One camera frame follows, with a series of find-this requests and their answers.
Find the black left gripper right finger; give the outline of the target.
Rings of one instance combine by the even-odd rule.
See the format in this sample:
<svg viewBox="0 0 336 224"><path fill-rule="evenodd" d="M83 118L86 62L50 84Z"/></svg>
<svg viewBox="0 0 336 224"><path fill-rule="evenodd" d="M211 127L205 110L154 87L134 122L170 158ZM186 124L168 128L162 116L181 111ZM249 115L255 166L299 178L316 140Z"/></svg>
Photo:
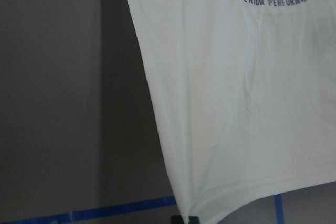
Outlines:
<svg viewBox="0 0 336 224"><path fill-rule="evenodd" d="M189 216L188 217L188 224L200 224L199 221L199 217L198 216Z"/></svg>

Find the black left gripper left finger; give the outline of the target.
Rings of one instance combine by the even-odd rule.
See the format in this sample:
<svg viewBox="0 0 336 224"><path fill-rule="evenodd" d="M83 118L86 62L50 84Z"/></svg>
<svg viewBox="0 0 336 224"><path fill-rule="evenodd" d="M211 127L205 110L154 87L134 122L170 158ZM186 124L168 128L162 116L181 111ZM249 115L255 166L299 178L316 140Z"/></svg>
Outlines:
<svg viewBox="0 0 336 224"><path fill-rule="evenodd" d="M183 218L181 215L173 215L170 217L170 224L184 224Z"/></svg>

